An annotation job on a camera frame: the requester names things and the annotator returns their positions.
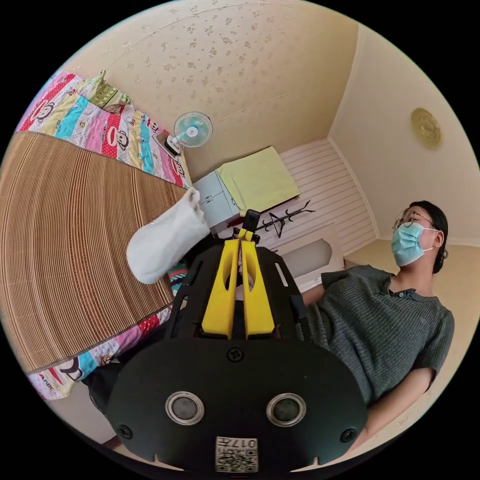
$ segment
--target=colorful bedsheet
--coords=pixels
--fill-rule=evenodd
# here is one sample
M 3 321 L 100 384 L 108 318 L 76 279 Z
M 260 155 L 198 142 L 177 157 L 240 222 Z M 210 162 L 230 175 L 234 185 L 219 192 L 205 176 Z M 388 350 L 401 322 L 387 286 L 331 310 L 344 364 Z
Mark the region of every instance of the colorful bedsheet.
M 177 294 L 187 271 L 187 267 L 183 263 L 179 263 L 168 272 L 173 296 Z M 57 400 L 68 397 L 76 382 L 83 380 L 97 367 L 107 365 L 115 357 L 134 347 L 142 338 L 166 322 L 170 318 L 171 311 L 170 307 L 165 308 L 137 325 L 130 327 L 120 335 L 60 365 L 44 371 L 30 373 L 28 379 L 45 400 Z
M 175 162 L 154 140 L 163 129 L 133 105 L 120 114 L 102 110 L 77 93 L 84 79 L 61 71 L 52 76 L 23 115 L 16 131 L 51 135 L 112 157 L 179 187 L 191 186 L 183 159 Z

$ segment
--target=white cabinet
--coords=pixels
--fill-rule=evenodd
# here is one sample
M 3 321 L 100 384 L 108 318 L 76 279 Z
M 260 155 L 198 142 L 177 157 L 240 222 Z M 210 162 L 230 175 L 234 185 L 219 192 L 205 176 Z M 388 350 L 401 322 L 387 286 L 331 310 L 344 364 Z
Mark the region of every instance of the white cabinet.
M 221 194 L 223 191 L 220 178 L 216 171 L 205 175 L 203 178 L 196 181 L 193 186 L 200 193 L 200 205 L 212 197 L 215 197 L 215 195 Z
M 193 186 L 200 193 L 200 208 L 209 228 L 239 216 L 240 209 L 216 171 L 205 175 Z
M 205 220 L 209 228 L 220 224 L 225 221 L 225 219 L 232 216 L 232 212 L 223 192 L 209 198 L 200 206 L 200 208 L 205 215 Z

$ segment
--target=blue surgical mask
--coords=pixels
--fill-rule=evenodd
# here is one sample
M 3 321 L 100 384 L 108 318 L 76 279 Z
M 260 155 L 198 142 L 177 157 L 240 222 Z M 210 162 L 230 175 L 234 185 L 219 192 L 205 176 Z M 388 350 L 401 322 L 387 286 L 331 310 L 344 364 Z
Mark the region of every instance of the blue surgical mask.
M 434 249 L 432 247 L 424 250 L 420 245 L 420 236 L 424 230 L 438 232 L 435 228 L 425 228 L 416 222 L 413 222 L 410 226 L 400 225 L 395 230 L 391 241 L 391 251 L 399 267 L 415 262 L 423 256 L 424 252 Z

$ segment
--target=round ceiling lamp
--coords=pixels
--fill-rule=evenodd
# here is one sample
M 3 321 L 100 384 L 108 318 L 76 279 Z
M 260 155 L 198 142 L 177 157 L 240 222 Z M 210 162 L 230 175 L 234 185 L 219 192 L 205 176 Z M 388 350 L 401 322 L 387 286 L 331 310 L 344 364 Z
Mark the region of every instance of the round ceiling lamp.
M 435 117 L 424 108 L 416 108 L 411 113 L 411 126 L 418 139 L 428 148 L 440 145 L 442 133 Z

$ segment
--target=woven mat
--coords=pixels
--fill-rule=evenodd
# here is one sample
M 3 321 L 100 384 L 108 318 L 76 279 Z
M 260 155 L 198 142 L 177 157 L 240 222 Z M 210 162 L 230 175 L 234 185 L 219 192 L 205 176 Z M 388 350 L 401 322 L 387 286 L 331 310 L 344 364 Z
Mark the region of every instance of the woven mat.
M 25 372 L 104 342 L 168 306 L 126 248 L 185 190 L 39 133 L 16 133 L 0 171 L 0 313 Z

